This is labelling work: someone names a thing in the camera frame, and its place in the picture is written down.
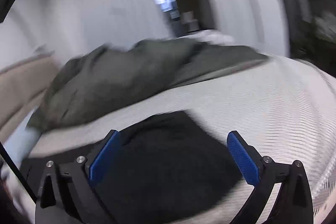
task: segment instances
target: white mattress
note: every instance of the white mattress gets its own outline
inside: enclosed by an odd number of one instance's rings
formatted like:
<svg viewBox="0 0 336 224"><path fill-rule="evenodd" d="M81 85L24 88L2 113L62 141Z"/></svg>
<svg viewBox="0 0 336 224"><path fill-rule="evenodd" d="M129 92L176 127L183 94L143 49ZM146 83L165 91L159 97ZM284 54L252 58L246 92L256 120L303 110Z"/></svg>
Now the white mattress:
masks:
<svg viewBox="0 0 336 224"><path fill-rule="evenodd" d="M202 83L167 90L112 112L95 122L43 134L30 157L51 155L103 139L163 112L185 110L213 137L226 142L237 130L259 153L275 161L305 166L317 211L334 180L336 161L336 79L312 65L271 57L261 66ZM277 184L259 219L275 201ZM229 223L253 187L241 181L215 208L179 223Z"/></svg>

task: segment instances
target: light blue fabric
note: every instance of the light blue fabric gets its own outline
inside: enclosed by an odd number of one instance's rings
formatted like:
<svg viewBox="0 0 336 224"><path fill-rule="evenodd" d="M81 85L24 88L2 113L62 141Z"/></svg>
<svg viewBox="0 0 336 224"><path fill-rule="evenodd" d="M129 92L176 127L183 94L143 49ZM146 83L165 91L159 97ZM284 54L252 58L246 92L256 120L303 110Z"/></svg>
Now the light blue fabric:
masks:
<svg viewBox="0 0 336 224"><path fill-rule="evenodd" d="M35 110L33 109L23 119L3 145L17 168L20 168L22 160L30 154L31 150L41 137L41 133L34 128L26 128L30 116L34 111Z"/></svg>

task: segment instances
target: white bed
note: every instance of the white bed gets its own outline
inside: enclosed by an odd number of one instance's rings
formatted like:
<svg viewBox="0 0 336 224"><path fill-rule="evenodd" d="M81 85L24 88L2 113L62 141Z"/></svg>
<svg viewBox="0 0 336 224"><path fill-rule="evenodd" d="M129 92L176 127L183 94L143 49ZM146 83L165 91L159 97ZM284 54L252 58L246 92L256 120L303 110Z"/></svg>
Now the white bed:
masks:
<svg viewBox="0 0 336 224"><path fill-rule="evenodd" d="M226 142L237 130L275 161L301 160L310 182L315 213L324 209L334 181L336 161L336 79L310 64L270 57L263 65L233 75L167 90L112 112L87 125L53 130L41 136L30 157L45 157L105 137L151 115L188 110L215 138ZM276 185L259 219L275 201ZM179 223L229 223L252 191L241 181L210 211Z"/></svg>

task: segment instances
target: black folded fabric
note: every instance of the black folded fabric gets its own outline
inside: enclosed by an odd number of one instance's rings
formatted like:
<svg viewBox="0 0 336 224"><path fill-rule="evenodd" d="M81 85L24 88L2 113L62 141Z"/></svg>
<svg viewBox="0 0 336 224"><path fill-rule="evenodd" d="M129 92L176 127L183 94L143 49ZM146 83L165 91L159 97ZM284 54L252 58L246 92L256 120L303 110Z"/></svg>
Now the black folded fabric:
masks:
<svg viewBox="0 0 336 224"><path fill-rule="evenodd" d="M94 188L118 224L163 224L196 215L216 205L241 178L227 147L183 111L123 129L121 143ZM80 149L67 152L69 161L87 150ZM50 159L58 163L57 157L46 157L42 168ZM29 169L28 183L34 174L29 161L21 166Z"/></svg>

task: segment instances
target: tan upholstered furniture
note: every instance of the tan upholstered furniture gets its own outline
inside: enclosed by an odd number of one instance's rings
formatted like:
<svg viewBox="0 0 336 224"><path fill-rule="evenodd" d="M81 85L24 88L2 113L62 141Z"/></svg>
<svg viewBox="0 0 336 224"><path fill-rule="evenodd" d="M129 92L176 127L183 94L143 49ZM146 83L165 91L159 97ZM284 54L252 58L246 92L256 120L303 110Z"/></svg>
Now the tan upholstered furniture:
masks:
<svg viewBox="0 0 336 224"><path fill-rule="evenodd" d="M40 104L56 76L53 58L36 56L0 71L0 142L4 143L23 118Z"/></svg>

